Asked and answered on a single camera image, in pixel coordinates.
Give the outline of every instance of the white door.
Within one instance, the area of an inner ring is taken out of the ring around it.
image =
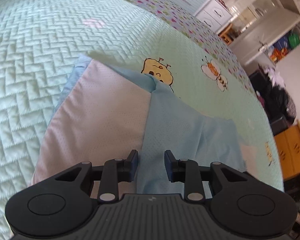
[[[276,8],[256,21],[229,47],[242,66],[248,65],[300,22],[300,15]]]

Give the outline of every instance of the floral fabric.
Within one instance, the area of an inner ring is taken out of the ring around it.
[[[126,0],[157,17],[196,42],[207,53],[220,61],[243,87],[255,94],[247,74],[228,46],[204,23],[169,0]]]

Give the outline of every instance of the pink fabric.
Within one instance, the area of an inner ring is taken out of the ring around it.
[[[151,94],[93,60],[57,110],[43,137],[32,178],[38,183],[79,162],[103,165],[141,150]],[[95,182],[91,197],[96,197]],[[119,193],[135,193],[121,182]]]

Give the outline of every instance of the wooden cabinet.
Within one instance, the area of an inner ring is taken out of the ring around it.
[[[283,179],[300,174],[300,123],[274,137],[277,144]]]

